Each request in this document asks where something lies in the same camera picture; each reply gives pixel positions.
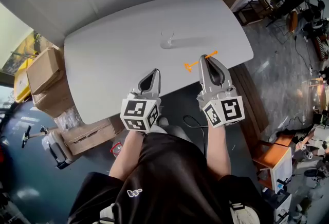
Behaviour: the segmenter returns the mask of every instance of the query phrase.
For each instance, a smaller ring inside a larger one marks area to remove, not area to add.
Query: red object
[[[110,150],[110,152],[117,157],[122,149],[122,144],[121,142],[116,143]]]
[[[0,145],[0,163],[5,162],[5,154]]]

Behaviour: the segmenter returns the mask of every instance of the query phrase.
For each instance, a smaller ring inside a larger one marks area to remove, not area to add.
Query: wooden board
[[[243,87],[243,90],[250,102],[252,111],[256,118],[260,132],[263,132],[265,128],[269,125],[267,114],[262,103],[262,100],[258,94],[256,86],[245,66],[245,64],[240,64],[233,68],[236,76]]]
[[[249,150],[253,150],[253,148],[257,145],[258,140],[260,139],[261,133],[259,131],[258,124],[253,114],[251,105],[236,76],[234,68],[231,68],[229,71],[231,74],[233,85],[236,87],[238,94],[242,96],[243,105],[244,105],[245,119],[242,120],[239,124]]]

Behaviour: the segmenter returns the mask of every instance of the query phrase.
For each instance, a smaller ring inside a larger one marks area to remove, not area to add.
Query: yellow object
[[[21,54],[26,54],[26,53],[30,53],[30,54],[34,54],[34,44],[35,44],[35,39],[33,36],[33,32],[31,32],[21,43],[20,45],[17,47],[17,49],[15,50],[15,52],[17,53],[21,53]]]
[[[218,51],[215,50],[213,53],[211,53],[211,54],[205,56],[205,59],[206,59],[206,58],[209,58],[209,57],[211,57],[211,56],[213,56],[213,55],[215,55],[215,54],[217,54],[217,53],[218,53]],[[198,63],[199,63],[199,61],[194,62],[194,63],[192,63],[191,65],[188,64],[188,63],[185,63],[184,65],[185,65],[186,70],[188,70],[189,72],[192,72],[192,66],[195,65],[195,64],[198,64]]]
[[[26,69],[32,61],[33,59],[25,60],[15,73],[14,96],[16,103],[22,102],[31,93],[29,82],[27,80]]]

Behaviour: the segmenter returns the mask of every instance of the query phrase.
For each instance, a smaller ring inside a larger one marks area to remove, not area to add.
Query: desk
[[[174,32],[171,49],[161,32]],[[253,58],[237,19],[222,0],[156,0],[93,22],[65,39],[67,79],[86,124],[120,112],[122,99],[153,68],[161,71],[161,95],[197,82],[203,54],[227,68]]]

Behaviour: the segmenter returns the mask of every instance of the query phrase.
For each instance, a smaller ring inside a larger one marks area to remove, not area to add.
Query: floor
[[[199,91],[200,85],[195,83],[162,97],[162,113],[170,124],[181,126],[203,150],[201,131],[186,127],[182,121],[183,115],[189,114],[201,124],[206,124],[195,99]],[[21,148],[22,135],[28,125],[32,126],[31,134],[38,133],[42,125],[55,126],[53,120],[36,110],[32,102],[26,102],[18,108],[2,134],[6,136],[2,141],[5,140],[7,144],[5,151],[8,163],[3,184],[9,190],[13,202],[31,223],[65,223],[86,174],[91,171],[108,174],[114,162],[114,156],[109,152],[112,142],[87,151],[69,167],[58,170],[42,148],[42,137],[30,139],[26,147]],[[227,127],[227,145],[232,173],[250,177],[259,187],[250,153],[238,125]]]
[[[315,89],[308,90],[308,83],[311,78],[318,77],[320,69],[311,42],[306,43],[302,35],[298,35],[295,49],[294,37],[290,33],[286,34],[286,27],[278,28],[284,23],[276,22],[266,28],[267,23],[267,20],[263,20],[244,27],[254,53],[254,58],[245,64],[269,120],[269,126],[263,132],[264,140],[278,130],[303,127],[303,116],[306,119],[305,126],[312,123],[313,106],[317,107],[319,100]],[[305,63],[296,50],[303,56]]]
[[[282,33],[274,25],[269,28],[265,28],[265,25],[266,22],[263,21],[244,27],[244,30],[254,51],[254,59],[247,62],[246,66],[267,110],[270,125],[264,131],[263,138],[268,139],[273,132],[286,127],[291,118],[298,116],[302,119],[305,115],[306,125],[310,123],[310,113],[312,105],[316,104],[316,97],[313,102],[313,96],[307,94],[311,75],[295,51],[293,38],[290,37],[282,45],[288,37],[283,35],[285,30]],[[305,58],[307,65],[311,62],[313,69],[318,69],[319,62],[312,45],[308,44],[308,48],[309,57],[306,43],[299,36],[296,49]],[[195,99],[200,90],[200,85],[195,83],[161,99],[162,114],[168,118],[169,123],[181,126],[200,150],[203,150],[201,131],[188,128],[182,121],[184,115],[192,115],[199,123],[206,124]],[[90,171],[108,173],[114,161],[109,152],[112,143],[107,142],[89,150],[69,167],[57,170],[41,146],[41,137],[30,139],[27,146],[21,148],[22,134],[29,124],[32,125],[31,133],[37,133],[41,125],[54,126],[52,119],[36,110],[31,102],[19,107],[2,134],[6,136],[5,147],[9,157],[5,171],[8,177],[4,185],[14,203],[31,223],[64,223],[85,175]],[[296,119],[289,124],[289,128],[293,127],[301,128],[303,125]],[[233,125],[226,127],[226,130],[232,173],[249,176],[259,188],[240,127]]]

